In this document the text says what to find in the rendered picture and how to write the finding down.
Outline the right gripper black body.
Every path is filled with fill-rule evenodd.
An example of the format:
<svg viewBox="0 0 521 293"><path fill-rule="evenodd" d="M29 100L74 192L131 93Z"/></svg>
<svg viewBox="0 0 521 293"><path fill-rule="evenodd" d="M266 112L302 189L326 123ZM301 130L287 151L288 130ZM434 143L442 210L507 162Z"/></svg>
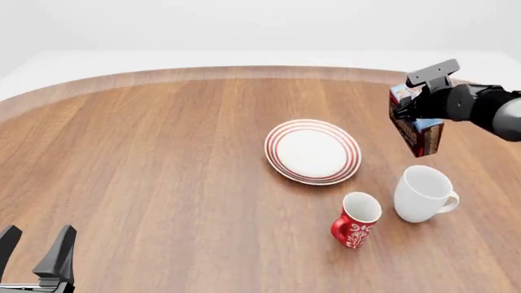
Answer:
<svg viewBox="0 0 521 293"><path fill-rule="evenodd" d="M412 102L415 106L415 116L416 119L437 119L436 115L436 105L431 99L431 91L428 87L422 87L422 91L420 94L412 99L409 99L408 102L403 102L402 104Z"/></svg>

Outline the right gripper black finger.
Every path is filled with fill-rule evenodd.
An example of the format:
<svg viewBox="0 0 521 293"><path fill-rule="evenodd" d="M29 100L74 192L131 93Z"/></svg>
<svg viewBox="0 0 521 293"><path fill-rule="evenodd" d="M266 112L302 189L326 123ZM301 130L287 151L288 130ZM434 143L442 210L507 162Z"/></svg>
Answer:
<svg viewBox="0 0 521 293"><path fill-rule="evenodd" d="M396 120L407 120L412 121L416 119L414 103L409 102L405 104L398 104L395 109L392 110L392 117Z"/></svg>

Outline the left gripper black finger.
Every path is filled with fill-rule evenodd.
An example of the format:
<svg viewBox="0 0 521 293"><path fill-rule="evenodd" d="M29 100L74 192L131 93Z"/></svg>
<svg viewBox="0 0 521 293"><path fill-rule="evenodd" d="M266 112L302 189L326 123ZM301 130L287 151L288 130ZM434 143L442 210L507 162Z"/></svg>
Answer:
<svg viewBox="0 0 521 293"><path fill-rule="evenodd" d="M58 285L60 282L74 283L73 251L77 231L65 225L44 258L33 269L40 285Z"/></svg>
<svg viewBox="0 0 521 293"><path fill-rule="evenodd" d="M5 270L21 235L22 231L14 225L9 225L0 233L0 270Z"/></svg>

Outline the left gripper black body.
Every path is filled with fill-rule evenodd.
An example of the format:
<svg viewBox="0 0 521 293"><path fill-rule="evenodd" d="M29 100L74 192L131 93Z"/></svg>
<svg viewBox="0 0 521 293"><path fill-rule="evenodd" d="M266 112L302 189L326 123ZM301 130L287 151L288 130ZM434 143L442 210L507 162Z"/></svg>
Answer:
<svg viewBox="0 0 521 293"><path fill-rule="evenodd" d="M74 293L75 278L40 278L38 284L0 283L0 293Z"/></svg>

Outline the chocolate pudding box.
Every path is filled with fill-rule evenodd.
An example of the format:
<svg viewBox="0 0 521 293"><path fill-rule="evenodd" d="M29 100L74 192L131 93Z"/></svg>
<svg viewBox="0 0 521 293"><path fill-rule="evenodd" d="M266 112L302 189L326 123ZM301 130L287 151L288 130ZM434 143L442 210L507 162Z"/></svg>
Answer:
<svg viewBox="0 0 521 293"><path fill-rule="evenodd" d="M394 85L389 90L389 117L399 134L416 158L437 153L442 136L442 119L397 119L393 111L421 93L421 88L409 88L405 84Z"/></svg>

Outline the small flat plate on stalk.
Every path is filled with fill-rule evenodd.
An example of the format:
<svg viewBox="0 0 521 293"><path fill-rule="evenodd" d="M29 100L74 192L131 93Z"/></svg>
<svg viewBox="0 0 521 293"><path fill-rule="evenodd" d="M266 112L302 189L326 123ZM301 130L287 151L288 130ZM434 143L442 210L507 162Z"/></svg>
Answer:
<svg viewBox="0 0 521 293"><path fill-rule="evenodd" d="M445 60L421 70L409 72L405 84L409 88L425 85L429 90L442 90L452 87L450 75L460 70L456 59Z"/></svg>

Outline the white plate with red rings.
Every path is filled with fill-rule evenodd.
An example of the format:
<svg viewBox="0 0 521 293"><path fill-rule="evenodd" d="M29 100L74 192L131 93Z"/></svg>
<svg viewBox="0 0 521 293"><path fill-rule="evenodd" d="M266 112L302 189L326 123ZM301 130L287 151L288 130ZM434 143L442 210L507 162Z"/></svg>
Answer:
<svg viewBox="0 0 521 293"><path fill-rule="evenodd" d="M334 185L353 177L362 161L357 141L339 126L296 119L265 138L265 157L281 175L306 185Z"/></svg>

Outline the white mug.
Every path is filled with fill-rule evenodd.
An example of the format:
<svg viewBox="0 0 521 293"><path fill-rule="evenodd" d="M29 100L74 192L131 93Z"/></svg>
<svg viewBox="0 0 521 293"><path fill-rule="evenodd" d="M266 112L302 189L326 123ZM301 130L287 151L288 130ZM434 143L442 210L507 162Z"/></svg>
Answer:
<svg viewBox="0 0 521 293"><path fill-rule="evenodd" d="M459 195L449 178L426 165L408 167L394 192L395 211L409 223L420 223L436 214L451 212L459 203Z"/></svg>

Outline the red patterned mug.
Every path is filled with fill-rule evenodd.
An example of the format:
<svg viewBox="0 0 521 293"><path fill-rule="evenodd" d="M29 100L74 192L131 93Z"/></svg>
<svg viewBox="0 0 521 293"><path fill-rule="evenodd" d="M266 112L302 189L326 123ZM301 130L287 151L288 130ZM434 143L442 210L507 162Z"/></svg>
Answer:
<svg viewBox="0 0 521 293"><path fill-rule="evenodd" d="M364 192L351 192L342 201L339 218L331 226L331 235L346 248L359 248L382 216L377 199Z"/></svg>

